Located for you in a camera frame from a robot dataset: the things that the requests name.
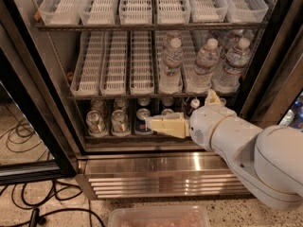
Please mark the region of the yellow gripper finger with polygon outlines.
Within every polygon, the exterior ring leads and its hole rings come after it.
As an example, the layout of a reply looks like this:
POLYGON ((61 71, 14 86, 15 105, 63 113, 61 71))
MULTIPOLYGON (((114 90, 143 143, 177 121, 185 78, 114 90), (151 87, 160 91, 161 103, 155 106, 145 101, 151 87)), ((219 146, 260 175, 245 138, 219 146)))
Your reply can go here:
POLYGON ((221 100, 216 94, 216 92, 212 89, 207 90, 207 96, 205 98, 205 105, 206 106, 213 106, 213 105, 220 105, 221 100))
POLYGON ((155 115, 145 119, 146 126, 156 132, 184 139, 189 136, 189 120, 183 113, 155 115))

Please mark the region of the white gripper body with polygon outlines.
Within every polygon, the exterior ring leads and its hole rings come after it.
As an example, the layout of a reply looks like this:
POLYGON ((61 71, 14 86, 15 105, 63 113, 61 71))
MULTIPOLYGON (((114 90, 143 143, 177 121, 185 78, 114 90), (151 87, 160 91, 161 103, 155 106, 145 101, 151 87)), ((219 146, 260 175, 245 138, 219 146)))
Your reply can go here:
POLYGON ((211 137, 218 125, 227 117, 237 114, 223 105, 203 106, 195 110, 189 119, 189 132, 194 143, 212 151, 211 137))

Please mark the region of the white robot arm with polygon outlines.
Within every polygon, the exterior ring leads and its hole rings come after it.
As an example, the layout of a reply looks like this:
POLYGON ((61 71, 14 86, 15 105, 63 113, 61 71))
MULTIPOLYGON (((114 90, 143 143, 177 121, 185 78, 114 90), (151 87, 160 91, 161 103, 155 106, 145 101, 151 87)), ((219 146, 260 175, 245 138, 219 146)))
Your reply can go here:
POLYGON ((280 125, 257 127, 223 106, 212 90, 191 117, 156 115, 146 124, 176 138, 189 136, 198 146, 217 153, 265 205, 290 211, 303 204, 302 132, 280 125))

